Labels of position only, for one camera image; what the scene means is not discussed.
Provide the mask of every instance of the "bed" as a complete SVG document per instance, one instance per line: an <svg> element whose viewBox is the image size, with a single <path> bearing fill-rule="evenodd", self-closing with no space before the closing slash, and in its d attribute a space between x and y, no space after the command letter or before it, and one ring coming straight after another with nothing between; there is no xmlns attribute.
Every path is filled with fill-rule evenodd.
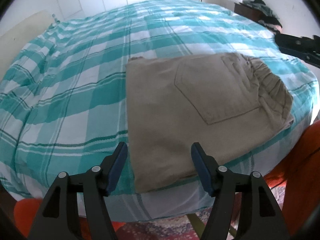
<svg viewBox="0 0 320 240"><path fill-rule="evenodd" d="M240 52L261 58L294 98L293 125L225 165L271 171L320 109L319 84L281 54L273 34L218 5L148 0L85 19L56 21L24 46L0 84L0 180L17 200L44 197L57 174L82 173L128 142L125 65L131 57ZM136 194L130 158L106 198L113 221L147 221L213 204L198 177ZM85 216L78 195L79 214Z"/></svg>

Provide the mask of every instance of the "pile of clothes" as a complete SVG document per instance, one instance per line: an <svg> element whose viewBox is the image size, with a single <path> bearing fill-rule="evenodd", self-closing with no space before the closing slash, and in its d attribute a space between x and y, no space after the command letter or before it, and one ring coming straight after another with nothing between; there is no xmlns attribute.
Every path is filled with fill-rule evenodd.
<svg viewBox="0 0 320 240"><path fill-rule="evenodd" d="M263 13L259 24L272 31L274 34L282 32L282 25L279 22L279 17L265 4L263 0L244 1L243 4L250 8L254 8Z"/></svg>

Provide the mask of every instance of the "round metal pin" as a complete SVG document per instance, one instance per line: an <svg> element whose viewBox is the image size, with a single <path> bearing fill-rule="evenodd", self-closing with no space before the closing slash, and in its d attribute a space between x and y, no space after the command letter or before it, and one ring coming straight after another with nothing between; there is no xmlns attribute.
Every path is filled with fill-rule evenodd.
<svg viewBox="0 0 320 240"><path fill-rule="evenodd" d="M101 170L100 166L93 166L91 169L93 172L98 172Z"/></svg>
<svg viewBox="0 0 320 240"><path fill-rule="evenodd" d="M67 175L67 173L63 171L63 172L60 172L60 173L58 174L58 177L59 177L60 179L62 179L62 178L64 178L66 175Z"/></svg>
<svg viewBox="0 0 320 240"><path fill-rule="evenodd" d="M221 172L226 172L228 169L225 166L219 166L218 170Z"/></svg>
<svg viewBox="0 0 320 240"><path fill-rule="evenodd" d="M257 172L257 171L254 171L254 172L252 173L252 175L253 175L254 177L256 177L256 178L260 178L260 177L261 177L261 174L260 174L259 172Z"/></svg>

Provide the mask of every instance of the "bedsheet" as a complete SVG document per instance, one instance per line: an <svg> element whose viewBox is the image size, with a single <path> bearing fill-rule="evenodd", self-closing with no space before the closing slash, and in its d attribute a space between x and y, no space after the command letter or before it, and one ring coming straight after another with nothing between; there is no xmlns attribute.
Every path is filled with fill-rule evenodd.
<svg viewBox="0 0 320 240"><path fill-rule="evenodd" d="M273 34L218 5L149 0L52 24L15 58L0 84L0 180L16 199L43 197L57 174L82 173L128 142L125 65L131 57L239 52L260 57L293 96L294 124L226 166L263 175L293 148L319 108L319 84ZM197 177L135 194L130 158L105 199L113 221L153 220L210 206ZM85 215L78 195L79 214Z"/></svg>

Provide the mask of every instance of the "orange fabric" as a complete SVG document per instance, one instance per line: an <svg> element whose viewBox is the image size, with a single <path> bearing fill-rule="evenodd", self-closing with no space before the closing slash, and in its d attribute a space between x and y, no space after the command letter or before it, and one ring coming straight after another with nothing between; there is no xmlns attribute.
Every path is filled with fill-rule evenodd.
<svg viewBox="0 0 320 240"><path fill-rule="evenodd" d="M28 198L20 200L16 203L13 211L16 227L25 236L28 237L33 219L42 203L42 199ZM85 240L91 240L89 225L86 218L80 217L80 227L82 237ZM112 226L117 231L125 223L112 222Z"/></svg>
<svg viewBox="0 0 320 240"><path fill-rule="evenodd" d="M320 121L305 130L289 155L264 178L269 187L286 183L282 212L293 235L320 202Z"/></svg>

